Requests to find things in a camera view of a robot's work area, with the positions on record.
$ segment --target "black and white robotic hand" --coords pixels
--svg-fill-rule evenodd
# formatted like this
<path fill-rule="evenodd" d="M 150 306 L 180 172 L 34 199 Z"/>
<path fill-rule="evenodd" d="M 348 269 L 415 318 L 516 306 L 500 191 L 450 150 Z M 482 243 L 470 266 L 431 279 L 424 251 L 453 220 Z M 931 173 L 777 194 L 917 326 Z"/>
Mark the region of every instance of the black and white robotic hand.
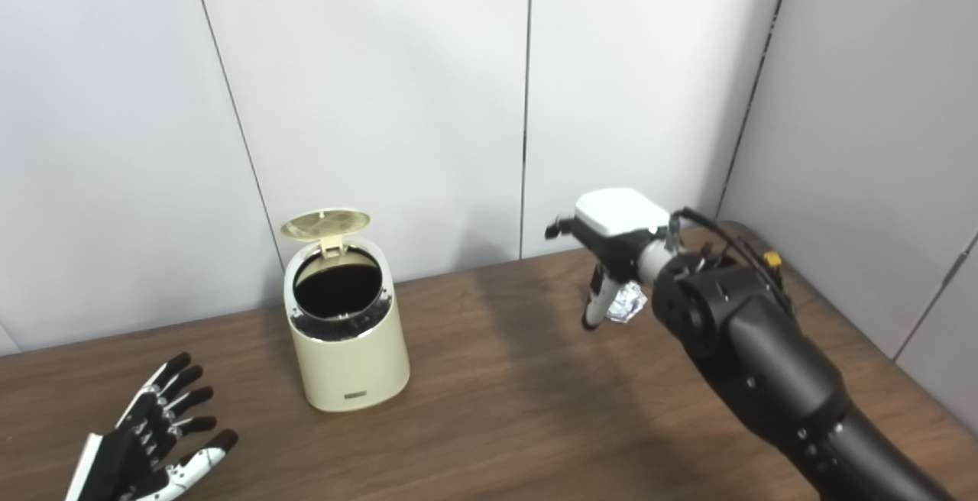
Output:
<path fill-rule="evenodd" d="M 727 246 L 688 251 L 685 219 Z M 572 234 L 596 255 L 583 325 L 596 328 L 618 289 L 654 286 L 653 313 L 744 427 L 782 452 L 822 500 L 953 501 L 853 403 L 842 373 L 805 337 L 778 254 L 758 254 L 690 208 L 667 212 L 639 192 L 588 192 L 545 236 Z M 733 248 L 740 258 L 727 250 Z"/>
<path fill-rule="evenodd" d="M 180 418 L 214 396 L 210 386 L 181 393 L 203 375 L 189 363 L 184 352 L 160 366 L 111 432 L 88 435 L 66 501 L 171 501 L 221 462 L 238 441 L 231 429 L 173 465 L 160 465 L 183 436 L 217 426 L 213 417 Z"/>

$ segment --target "black cable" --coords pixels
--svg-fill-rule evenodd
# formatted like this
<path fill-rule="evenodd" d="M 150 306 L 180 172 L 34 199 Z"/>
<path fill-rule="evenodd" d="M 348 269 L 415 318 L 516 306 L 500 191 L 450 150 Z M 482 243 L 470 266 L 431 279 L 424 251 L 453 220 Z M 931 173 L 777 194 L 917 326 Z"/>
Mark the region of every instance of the black cable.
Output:
<path fill-rule="evenodd" d="M 763 279 L 764 283 L 768 284 L 769 288 L 771 288 L 773 295 L 775 295 L 775 299 L 778 299 L 778 304 L 782 306 L 785 312 L 787 312 L 789 316 L 795 315 L 792 300 L 789 298 L 789 296 L 787 296 L 787 293 L 783 292 L 778 287 L 778 284 L 775 283 L 775 280 L 771 277 L 771 274 L 768 273 L 767 268 L 765 268 L 764 265 L 762 265 L 757 258 L 754 257 L 754 254 L 752 254 L 751 251 L 747 250 L 747 247 L 743 246 L 743 242 L 741 242 L 741 240 L 737 240 L 737 238 L 731 236 L 726 230 L 721 228 L 719 224 L 713 222 L 713 220 L 704 215 L 700 215 L 699 212 L 688 208 L 688 206 L 687 208 L 682 208 L 681 211 L 674 212 L 673 216 L 687 218 L 723 238 L 724 242 L 727 242 L 730 247 L 733 247 L 734 250 L 736 250 L 737 253 L 747 261 L 747 264 L 749 264 L 754 271 L 761 275 L 761 279 Z"/>

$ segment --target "cream trash can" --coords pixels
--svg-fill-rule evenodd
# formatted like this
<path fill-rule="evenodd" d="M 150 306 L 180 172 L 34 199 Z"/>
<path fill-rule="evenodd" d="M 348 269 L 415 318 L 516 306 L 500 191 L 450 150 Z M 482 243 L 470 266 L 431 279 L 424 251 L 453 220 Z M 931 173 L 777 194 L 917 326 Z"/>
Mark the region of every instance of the cream trash can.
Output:
<path fill-rule="evenodd" d="M 289 261 L 284 299 L 306 398 L 322 411 L 381 403 L 411 375 L 387 260 L 376 244 L 346 237 L 367 223 L 366 213 L 328 208 L 282 226 L 315 242 Z"/>

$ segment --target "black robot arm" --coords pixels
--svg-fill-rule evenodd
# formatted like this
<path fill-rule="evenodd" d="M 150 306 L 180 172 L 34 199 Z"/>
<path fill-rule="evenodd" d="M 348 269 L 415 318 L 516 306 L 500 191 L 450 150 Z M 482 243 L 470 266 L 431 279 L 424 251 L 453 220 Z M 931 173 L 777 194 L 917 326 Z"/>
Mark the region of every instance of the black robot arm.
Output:
<path fill-rule="evenodd" d="M 822 499 L 953 499 L 853 404 L 841 372 L 753 269 L 730 264 L 677 279 L 667 267 L 653 311 L 741 423 Z"/>
<path fill-rule="evenodd" d="M 722 254 L 689 253 L 680 219 L 712 230 Z M 654 285 L 653 312 L 741 423 L 778 448 L 827 501 L 953 501 L 853 404 L 842 373 L 805 337 L 766 260 L 689 208 L 669 213 L 635 190 L 584 194 L 546 236 L 572 234 L 600 263 L 584 327 L 604 319 L 618 286 Z M 740 260 L 727 256 L 733 248 Z"/>

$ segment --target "open lid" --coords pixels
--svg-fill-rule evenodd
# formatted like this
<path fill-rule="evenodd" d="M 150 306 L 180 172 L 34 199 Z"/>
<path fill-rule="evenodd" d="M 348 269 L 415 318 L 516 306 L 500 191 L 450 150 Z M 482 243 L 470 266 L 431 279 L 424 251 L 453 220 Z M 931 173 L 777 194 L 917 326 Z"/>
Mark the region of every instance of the open lid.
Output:
<path fill-rule="evenodd" d="M 363 230 L 370 215 L 355 208 L 322 208 L 282 225 L 282 235 L 300 242 L 319 242 L 322 254 L 346 253 L 343 236 Z"/>

